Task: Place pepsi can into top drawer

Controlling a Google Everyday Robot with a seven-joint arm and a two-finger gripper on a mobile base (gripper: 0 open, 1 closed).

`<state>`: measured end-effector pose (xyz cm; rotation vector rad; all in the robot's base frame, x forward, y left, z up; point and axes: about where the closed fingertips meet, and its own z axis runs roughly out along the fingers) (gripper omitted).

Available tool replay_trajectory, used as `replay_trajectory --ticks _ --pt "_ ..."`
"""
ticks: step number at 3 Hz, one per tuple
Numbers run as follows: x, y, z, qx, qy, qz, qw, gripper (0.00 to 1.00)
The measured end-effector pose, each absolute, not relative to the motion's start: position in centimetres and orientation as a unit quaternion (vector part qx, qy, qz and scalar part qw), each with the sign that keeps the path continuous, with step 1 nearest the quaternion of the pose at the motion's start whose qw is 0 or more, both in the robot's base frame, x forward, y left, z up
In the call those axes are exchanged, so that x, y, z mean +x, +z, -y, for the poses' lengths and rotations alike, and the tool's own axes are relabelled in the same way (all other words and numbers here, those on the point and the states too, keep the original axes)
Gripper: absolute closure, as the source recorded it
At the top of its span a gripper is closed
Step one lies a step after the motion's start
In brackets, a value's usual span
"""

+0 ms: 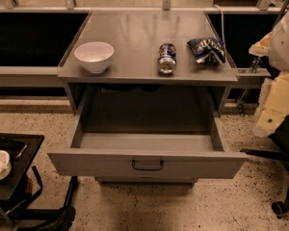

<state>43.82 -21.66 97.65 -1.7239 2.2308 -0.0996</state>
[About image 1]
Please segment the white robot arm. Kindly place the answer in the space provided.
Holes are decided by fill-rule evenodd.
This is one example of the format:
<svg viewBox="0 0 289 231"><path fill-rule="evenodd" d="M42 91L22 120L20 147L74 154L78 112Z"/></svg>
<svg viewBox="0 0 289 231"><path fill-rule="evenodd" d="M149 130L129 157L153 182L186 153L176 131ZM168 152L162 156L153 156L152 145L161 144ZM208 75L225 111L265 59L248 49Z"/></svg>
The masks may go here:
<svg viewBox="0 0 289 231"><path fill-rule="evenodd" d="M289 11L269 34L250 47L249 53L267 57L270 66L279 71L277 77L266 78L262 84L255 112L253 133L267 137L289 115Z"/></svg>

